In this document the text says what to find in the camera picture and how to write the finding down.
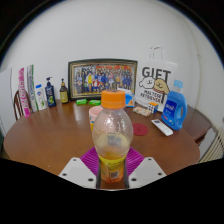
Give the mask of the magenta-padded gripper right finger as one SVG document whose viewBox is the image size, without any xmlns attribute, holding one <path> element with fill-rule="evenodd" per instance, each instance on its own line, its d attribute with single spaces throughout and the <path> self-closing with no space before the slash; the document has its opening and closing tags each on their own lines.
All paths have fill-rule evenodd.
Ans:
<svg viewBox="0 0 224 224">
<path fill-rule="evenodd" d="M 165 176 L 165 172 L 153 157 L 144 157 L 133 148 L 129 150 L 124 165 L 126 188 L 140 188 Z"/>
</svg>

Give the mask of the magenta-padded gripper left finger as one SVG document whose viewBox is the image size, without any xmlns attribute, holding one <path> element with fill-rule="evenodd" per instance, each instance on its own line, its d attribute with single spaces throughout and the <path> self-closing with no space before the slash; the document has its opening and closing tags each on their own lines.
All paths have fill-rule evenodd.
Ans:
<svg viewBox="0 0 224 224">
<path fill-rule="evenodd" d="M 89 149 L 80 158 L 72 157 L 59 176 L 84 188 L 99 189 L 100 161 L 95 148 Z"/>
</svg>

